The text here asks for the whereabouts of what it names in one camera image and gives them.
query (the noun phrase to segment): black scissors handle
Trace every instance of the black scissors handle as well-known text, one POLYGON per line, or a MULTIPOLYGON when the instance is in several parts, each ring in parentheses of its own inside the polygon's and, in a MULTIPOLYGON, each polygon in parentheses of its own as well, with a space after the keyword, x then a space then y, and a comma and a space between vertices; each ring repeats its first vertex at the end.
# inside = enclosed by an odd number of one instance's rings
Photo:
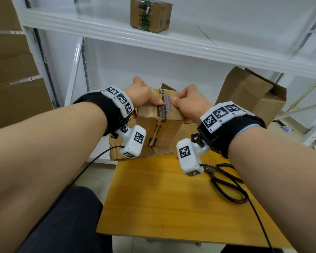
POLYGON ((238 184, 238 182, 240 183, 243 183, 242 179, 222 170, 220 167, 230 167, 230 168, 233 168, 234 167, 229 164, 229 163, 220 163, 220 164, 217 164, 216 167, 214 166, 211 166, 211 165, 208 165, 208 164, 200 164, 200 166, 203 166, 204 167, 204 171, 206 173, 208 173, 210 176, 211 176, 211 182, 212 184, 215 186, 215 188, 219 191, 219 193, 225 197, 227 200, 231 201, 231 202, 234 202, 234 203, 245 203, 248 201, 248 198, 249 198, 249 195, 248 193, 242 189, 242 187, 238 184), (229 183, 227 181, 224 181, 222 179, 219 179, 217 178, 214 173, 218 171, 222 174, 224 174, 225 176, 227 176, 232 182, 234 182, 235 184, 232 184, 232 183, 229 183), (235 198, 232 198, 231 196, 229 196, 228 194, 226 194, 222 189, 221 187, 219 186, 219 184, 224 184, 225 186, 228 186, 236 191, 238 191, 239 193, 241 193, 244 198, 243 199, 235 199, 235 198))

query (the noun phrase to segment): wooden table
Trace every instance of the wooden table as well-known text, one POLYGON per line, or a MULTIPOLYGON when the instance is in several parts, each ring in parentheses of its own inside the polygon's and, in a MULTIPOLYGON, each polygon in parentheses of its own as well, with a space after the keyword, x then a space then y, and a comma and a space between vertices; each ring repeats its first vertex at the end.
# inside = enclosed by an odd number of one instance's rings
MULTIPOLYGON (((216 165, 229 161, 208 152, 202 155, 202 162, 216 165)), ((237 175, 230 168, 226 170, 237 175)), ((239 196, 230 188, 224 190, 233 197, 239 196)), ((273 247, 291 248, 272 219, 248 193, 273 247)), ((177 154, 118 162, 97 232, 268 246, 250 204, 224 199, 206 173, 196 177, 184 175, 177 154)))

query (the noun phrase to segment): tiled floor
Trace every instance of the tiled floor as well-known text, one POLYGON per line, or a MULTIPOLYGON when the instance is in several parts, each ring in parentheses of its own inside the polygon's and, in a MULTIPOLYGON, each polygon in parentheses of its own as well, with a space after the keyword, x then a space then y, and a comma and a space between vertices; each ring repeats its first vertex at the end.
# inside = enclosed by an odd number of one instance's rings
MULTIPOLYGON (((303 136, 297 130, 286 133, 275 122, 270 125, 269 129, 294 141, 300 141, 303 136)), ((104 204, 114 176, 115 167, 115 165, 94 163, 82 174, 76 184, 93 190, 104 204)), ((198 246, 194 242, 161 239, 148 242, 146 238, 113 236, 114 253, 219 253, 224 246, 224 244, 215 243, 202 243, 201 246, 198 246)), ((285 249, 284 252, 296 253, 292 249, 285 249)))

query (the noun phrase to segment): hand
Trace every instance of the hand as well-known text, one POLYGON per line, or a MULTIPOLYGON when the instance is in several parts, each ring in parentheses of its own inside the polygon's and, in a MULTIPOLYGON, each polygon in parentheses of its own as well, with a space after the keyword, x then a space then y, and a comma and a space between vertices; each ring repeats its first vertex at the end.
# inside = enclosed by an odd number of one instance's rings
MULTIPOLYGON (((147 101, 156 106, 163 104, 162 100, 152 93, 147 84, 139 76, 135 76, 132 84, 124 89, 124 91, 131 99, 134 108, 144 105, 147 101)), ((136 110, 132 112, 132 117, 137 118, 136 110)))
POLYGON ((183 89, 179 97, 173 97, 171 102, 185 115, 185 121, 195 120, 198 125, 200 117, 213 106, 194 84, 183 89))

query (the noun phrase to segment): black wristband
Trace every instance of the black wristband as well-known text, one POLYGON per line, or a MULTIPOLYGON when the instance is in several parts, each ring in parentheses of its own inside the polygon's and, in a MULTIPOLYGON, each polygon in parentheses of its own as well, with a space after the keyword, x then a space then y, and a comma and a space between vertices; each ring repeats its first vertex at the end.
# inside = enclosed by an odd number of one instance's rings
POLYGON ((223 157, 228 158, 228 147, 233 138, 243 128, 251 124, 258 124, 266 128, 265 122, 261 118, 246 114, 244 116, 235 117, 222 124, 222 126, 213 133, 210 133, 205 125, 201 123, 198 126, 198 132, 213 151, 221 153, 223 157))
POLYGON ((129 116, 124 119, 121 114, 121 110, 114 104, 112 99, 104 96, 100 92, 84 94, 79 97, 78 100, 73 102, 73 104, 80 102, 92 102, 103 110, 106 119, 108 120, 108 127, 103 136, 106 136, 109 133, 114 133, 120 127, 123 127, 128 123, 131 116, 131 114, 129 114, 129 116))

